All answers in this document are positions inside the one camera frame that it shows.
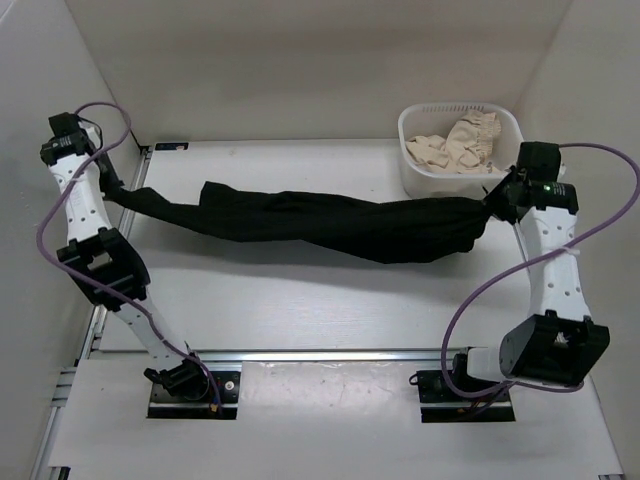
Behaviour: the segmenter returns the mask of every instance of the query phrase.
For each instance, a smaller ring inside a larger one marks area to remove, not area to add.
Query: purple hose
[[[576,246],[577,244],[579,244],[580,242],[582,242],[583,240],[586,240],[587,238],[595,235],[596,233],[604,230],[605,228],[609,227],[611,224],[613,224],[614,222],[618,221],[620,219],[620,217],[622,217],[625,213],[627,213],[631,207],[636,203],[636,201],[638,200],[638,197],[640,196],[640,167],[638,166],[638,164],[631,158],[629,157],[627,154],[621,152],[620,150],[617,150],[613,147],[608,147],[606,145],[600,145],[598,143],[565,143],[565,144],[561,144],[560,148],[572,148],[572,147],[585,147],[585,148],[594,148],[594,149],[598,149],[598,150],[604,150],[605,152],[609,152],[612,153],[618,157],[620,157],[622,160],[624,160],[633,170],[633,173],[636,176],[636,186],[635,189],[633,191],[633,193],[631,194],[631,197],[629,198],[629,200],[627,201],[627,203],[624,204],[624,206],[618,210],[618,212],[613,215],[611,218],[609,218],[608,220],[602,222],[600,225],[592,228],[591,230],[588,230],[587,232],[583,233],[582,235],[577,236],[576,238],[574,238],[573,240],[571,240],[570,242],[568,242],[566,245],[564,245],[561,248],[558,248],[556,250],[553,250],[549,253],[545,253],[544,255],[540,255],[539,257],[527,260],[526,262],[522,262],[519,265],[516,265],[515,267],[511,267],[508,270],[505,270],[504,272],[496,275],[495,277],[491,278],[490,280],[486,281],[485,283],[483,283],[482,285],[480,285],[480,287],[478,287],[475,291],[473,291],[471,293],[471,295],[469,295],[466,300],[464,302],[462,302],[462,304],[458,307],[458,309],[456,310],[456,312],[453,314],[453,317],[451,318],[451,322],[449,322],[449,326],[447,327],[447,330],[445,331],[444,337],[442,339],[442,349],[440,351],[440,368],[442,369],[442,374],[444,376],[444,380],[445,383],[447,384],[447,386],[451,389],[452,392],[454,392],[456,395],[459,395],[460,397],[463,398],[478,398],[478,397],[484,397],[485,395],[490,395],[492,393],[495,393],[503,388],[510,388],[514,385],[518,385],[521,387],[528,387],[528,388],[533,388],[535,390],[542,390],[544,392],[555,392],[555,393],[570,393],[570,392],[575,392],[577,390],[579,390],[580,388],[582,388],[582,384],[578,385],[577,387],[571,387],[571,388],[552,388],[552,387],[545,387],[543,385],[535,385],[535,384],[531,384],[531,383],[525,383],[525,382],[509,382],[509,381],[505,381],[502,383],[499,383],[497,385],[494,385],[493,387],[490,388],[485,388],[483,390],[478,390],[475,392],[465,392],[464,390],[460,390],[458,387],[456,387],[453,383],[453,379],[451,378],[451,375],[449,374],[449,371],[447,370],[447,349],[449,348],[449,341],[451,340],[451,335],[453,334],[453,329],[455,328],[456,324],[458,323],[458,321],[460,320],[460,317],[462,316],[462,314],[464,313],[464,311],[469,307],[469,305],[471,305],[471,302],[473,302],[476,298],[478,298],[482,293],[484,293],[489,287],[495,285],[496,283],[498,283],[500,280],[513,275],[516,272],[519,272],[520,270],[524,270],[525,268],[529,268],[533,265],[536,265],[540,262],[544,262],[546,260],[550,260],[551,258],[560,255],[562,253],[565,253],[565,249],[566,248],[572,248],[574,246]]]
[[[58,261],[58,259],[56,257],[54,257],[51,253],[49,253],[49,251],[46,249],[46,247],[44,245],[44,240],[43,240],[44,232],[45,232],[47,226],[49,225],[49,223],[51,222],[51,219],[53,218],[53,216],[56,214],[56,212],[64,204],[65,200],[71,194],[71,190],[73,190],[73,187],[75,185],[76,179],[78,177],[80,177],[80,175],[82,175],[82,173],[85,171],[85,169],[93,161],[95,161],[100,155],[102,155],[104,153],[107,153],[108,151],[113,150],[114,148],[116,148],[119,145],[121,145],[125,141],[127,136],[129,135],[129,133],[131,133],[131,117],[129,116],[129,114],[122,107],[120,107],[119,105],[117,105],[115,103],[110,103],[110,102],[91,102],[91,103],[87,103],[85,105],[82,105],[74,113],[77,115],[81,111],[83,111],[84,109],[86,109],[88,107],[97,106],[97,105],[112,107],[112,108],[115,108],[116,110],[118,110],[122,114],[122,118],[124,119],[124,122],[125,122],[125,125],[126,125],[126,130],[120,136],[120,138],[118,140],[116,140],[114,143],[112,143],[110,145],[107,145],[107,146],[103,146],[98,151],[96,151],[93,155],[91,155],[87,160],[85,160],[80,165],[80,167],[73,174],[73,176],[71,177],[71,180],[69,181],[69,184],[67,185],[67,187],[64,189],[64,191],[62,192],[62,194],[60,195],[58,200],[56,200],[56,202],[53,204],[53,207],[51,207],[51,210],[44,217],[44,219],[42,220],[40,225],[38,225],[38,230],[36,232],[36,244],[37,244],[38,250],[40,251],[42,256],[45,258],[45,260],[47,260],[47,262],[49,262],[53,266],[59,268],[60,270],[63,270],[65,272],[67,272],[72,277],[74,277],[74,278],[76,278],[78,280],[81,280],[84,283],[86,283],[88,285],[91,285],[94,288],[97,288],[98,290],[102,290],[103,292],[108,293],[109,295],[111,295],[112,297],[117,298],[121,302],[124,302],[124,303],[127,303],[127,304],[131,305],[133,308],[135,308],[140,313],[142,313],[147,318],[147,320],[149,321],[149,326],[151,327],[151,330],[153,330],[153,333],[158,337],[158,339],[169,350],[171,350],[173,353],[179,355],[180,357],[182,357],[184,359],[192,361],[193,363],[198,365],[203,370],[203,372],[205,372],[205,374],[207,375],[207,380],[208,380],[209,384],[211,385],[211,388],[213,388],[214,403],[216,405],[218,405],[219,409],[222,409],[222,403],[220,401],[220,391],[218,389],[218,385],[216,384],[215,378],[213,377],[213,374],[211,373],[211,371],[207,368],[207,366],[204,364],[204,362],[202,362],[202,360],[200,360],[199,358],[194,357],[192,355],[189,355],[188,353],[183,352],[179,348],[177,348],[174,345],[172,345],[167,339],[165,339],[162,336],[162,334],[160,333],[160,331],[158,330],[158,327],[156,326],[156,324],[155,324],[155,322],[153,320],[153,315],[151,314],[151,312],[149,312],[146,308],[144,308],[139,303],[135,302],[134,300],[131,300],[126,295],[123,295],[122,293],[118,292],[117,290],[114,290],[113,288],[111,288],[111,287],[109,287],[107,285],[104,285],[104,284],[102,284],[100,282],[97,282],[97,281],[93,280],[92,278],[90,278],[90,277],[88,277],[88,276],[86,276],[86,275],[74,270],[73,268],[68,267],[67,265],[63,264],[62,262]]]

